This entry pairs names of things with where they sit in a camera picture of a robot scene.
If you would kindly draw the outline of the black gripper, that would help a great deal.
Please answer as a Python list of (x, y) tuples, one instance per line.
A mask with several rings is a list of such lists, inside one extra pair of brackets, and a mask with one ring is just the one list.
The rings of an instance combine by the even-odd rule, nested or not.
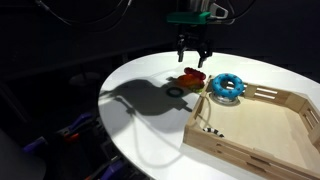
[(203, 66), (212, 55), (211, 42), (206, 39), (206, 25), (179, 24), (177, 37), (178, 62), (183, 61), (184, 51), (196, 50), (199, 54), (198, 67)]

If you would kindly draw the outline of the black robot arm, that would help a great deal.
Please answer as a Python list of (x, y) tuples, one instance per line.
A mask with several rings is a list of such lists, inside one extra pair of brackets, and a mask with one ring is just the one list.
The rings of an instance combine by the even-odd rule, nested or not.
[(176, 50), (178, 61), (184, 59), (187, 50), (199, 54), (198, 67), (213, 54), (211, 41), (206, 38), (209, 25), (226, 24), (233, 7), (226, 9), (216, 3), (216, 0), (178, 0), (176, 12), (167, 15), (167, 22), (178, 27)]

